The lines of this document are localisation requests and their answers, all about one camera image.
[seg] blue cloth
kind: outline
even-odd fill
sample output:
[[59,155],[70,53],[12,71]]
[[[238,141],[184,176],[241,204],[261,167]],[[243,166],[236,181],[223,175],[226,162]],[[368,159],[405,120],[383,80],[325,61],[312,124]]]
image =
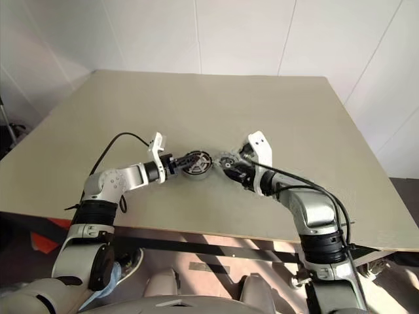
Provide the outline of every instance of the blue cloth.
[[113,289],[115,289],[115,287],[117,286],[121,273],[122,273],[122,270],[120,268],[120,264],[118,262],[113,263],[112,272],[111,272],[111,280],[109,284],[103,290],[95,291],[95,293],[93,293],[90,296],[90,298],[87,299],[85,303],[83,303],[80,309],[84,308],[86,305],[88,305],[91,301],[93,301],[96,298],[100,299],[100,298],[110,295]]

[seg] table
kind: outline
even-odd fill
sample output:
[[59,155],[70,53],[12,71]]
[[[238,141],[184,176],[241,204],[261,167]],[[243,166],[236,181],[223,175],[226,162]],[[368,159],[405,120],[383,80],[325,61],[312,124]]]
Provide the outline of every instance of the table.
[[[71,219],[94,162],[122,131],[167,135],[166,152],[212,156],[262,130],[276,167],[309,178],[346,205],[353,242],[419,251],[419,229],[323,77],[96,71],[0,162],[0,211]],[[121,137],[98,170],[146,162]],[[127,193],[117,226],[297,242],[291,214],[212,171]]]

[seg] floor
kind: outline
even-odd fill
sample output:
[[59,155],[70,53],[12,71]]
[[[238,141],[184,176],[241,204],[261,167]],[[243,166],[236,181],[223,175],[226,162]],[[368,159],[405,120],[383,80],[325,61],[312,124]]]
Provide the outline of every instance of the floor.
[[[393,183],[419,224],[419,181],[393,180]],[[215,245],[247,248],[272,248],[267,241],[251,241],[230,237],[158,232],[155,230],[118,229],[121,235],[170,239]],[[275,243],[282,251],[293,251],[293,246]],[[14,230],[12,241],[0,252],[0,290],[19,282],[30,282],[48,277],[58,250],[45,255],[32,250],[29,234]],[[206,268],[193,270],[198,265],[218,265],[218,273]],[[296,271],[294,264],[282,264],[244,258],[214,257],[192,253],[145,250],[143,263],[138,271],[118,286],[112,294],[93,301],[88,308],[139,298],[148,278],[159,270],[175,269],[181,279],[182,294],[201,294],[237,298],[238,283],[244,275],[260,274],[272,287],[275,305],[280,313],[307,313],[304,289],[289,287],[289,279]],[[371,313],[419,313],[419,269],[398,266],[387,261],[386,269],[374,280],[361,278]]]

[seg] white wall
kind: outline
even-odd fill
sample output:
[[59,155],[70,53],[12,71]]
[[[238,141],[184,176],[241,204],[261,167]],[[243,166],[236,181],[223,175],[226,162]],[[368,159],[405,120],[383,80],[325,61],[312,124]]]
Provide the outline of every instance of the white wall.
[[29,125],[95,69],[322,75],[388,175],[419,178],[417,0],[1,0],[0,26]]

